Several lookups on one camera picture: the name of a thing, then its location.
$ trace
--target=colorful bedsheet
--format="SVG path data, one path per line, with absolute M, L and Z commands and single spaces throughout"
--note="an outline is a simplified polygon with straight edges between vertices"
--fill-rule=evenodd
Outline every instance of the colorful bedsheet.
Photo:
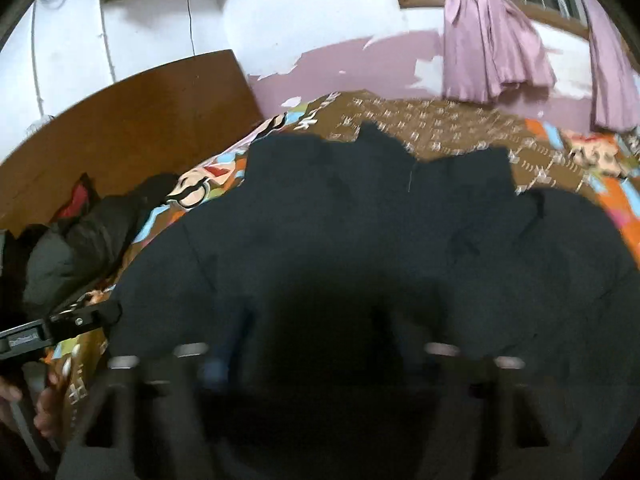
M 579 193 L 600 204 L 615 222 L 640 265 L 640 141 L 631 136 L 580 136 L 551 124 L 503 114 L 497 110 L 441 100 L 383 100 L 370 92 L 333 93 L 301 104 L 261 124 L 226 152 L 189 170 L 166 203 L 154 209 L 124 255 L 122 266 L 90 301 L 108 297 L 133 259 L 197 206 L 214 200 L 244 180 L 250 145 L 277 132 L 313 132 L 336 141 L 353 140 L 363 121 L 375 121 L 421 160 L 459 155 L 489 146 L 509 150 L 516 193 L 551 186 Z M 65 404 L 65 435 L 75 421 L 85 384 L 104 351 L 104 335 L 93 332 L 60 345 L 55 357 L 75 351 Z

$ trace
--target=finger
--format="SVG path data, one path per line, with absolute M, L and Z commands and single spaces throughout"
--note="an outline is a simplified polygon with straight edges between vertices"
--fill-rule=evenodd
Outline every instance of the finger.
M 11 402 L 12 400 L 20 400 L 22 392 L 17 386 L 9 384 L 6 379 L 0 377 L 0 397 Z
M 73 363 L 71 357 L 67 357 L 66 359 L 58 359 L 54 363 L 53 368 L 49 370 L 49 373 L 47 375 L 49 384 L 51 384 L 52 386 L 56 386 L 59 389 L 66 390 L 72 367 Z
M 39 413 L 33 419 L 33 425 L 40 433 L 54 431 L 56 420 L 49 413 Z
M 38 397 L 36 410 L 38 412 L 53 412 L 60 403 L 60 396 L 53 388 L 45 388 Z

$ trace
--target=dark jacket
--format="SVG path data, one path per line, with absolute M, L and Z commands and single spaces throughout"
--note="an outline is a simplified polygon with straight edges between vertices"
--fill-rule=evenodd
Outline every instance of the dark jacket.
M 162 232 L 114 297 L 114 354 L 204 341 L 239 388 L 420 381 L 429 341 L 517 356 L 556 386 L 536 409 L 585 478 L 640 414 L 632 255 L 588 200 L 517 196 L 502 149 L 421 163 L 372 125 L 346 144 L 268 137 L 242 186 Z M 251 323 L 230 330 L 238 312 Z
M 0 330 L 24 322 L 20 304 L 28 257 L 11 231 L 0 230 Z
M 114 272 L 177 176 L 160 174 L 123 196 L 107 196 L 87 215 L 62 219 L 39 238 L 26 264 L 22 310 L 29 320 L 77 300 Z

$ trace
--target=wooden headboard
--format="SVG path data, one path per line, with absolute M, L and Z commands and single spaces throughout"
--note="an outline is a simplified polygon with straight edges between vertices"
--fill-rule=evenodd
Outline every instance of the wooden headboard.
M 84 172 L 100 196 L 121 194 L 188 170 L 261 120 L 230 50 L 137 74 L 70 108 L 0 165 L 0 228 L 18 235 L 48 222 Z

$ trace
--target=wooden window frame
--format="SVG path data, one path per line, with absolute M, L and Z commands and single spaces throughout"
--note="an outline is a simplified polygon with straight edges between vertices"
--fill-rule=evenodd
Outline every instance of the wooden window frame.
M 553 9 L 545 9 L 538 4 L 512 0 L 530 20 L 544 23 L 553 28 L 575 34 L 585 40 L 589 39 L 589 29 L 575 18 L 565 18 Z M 415 9 L 416 7 L 444 7 L 445 0 L 398 0 L 402 9 Z

